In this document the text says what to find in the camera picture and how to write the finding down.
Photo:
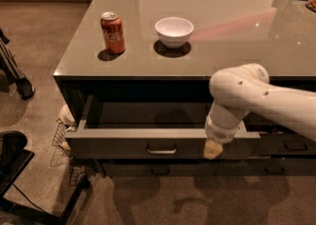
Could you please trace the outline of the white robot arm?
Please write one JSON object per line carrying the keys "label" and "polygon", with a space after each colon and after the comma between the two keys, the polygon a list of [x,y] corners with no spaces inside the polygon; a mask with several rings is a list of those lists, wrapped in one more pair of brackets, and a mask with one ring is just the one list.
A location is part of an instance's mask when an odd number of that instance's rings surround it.
{"label": "white robot arm", "polygon": [[217,71],[209,81],[213,103],[205,120],[203,157],[213,160],[230,143],[249,113],[259,114],[316,140],[316,94],[275,86],[260,64]]}

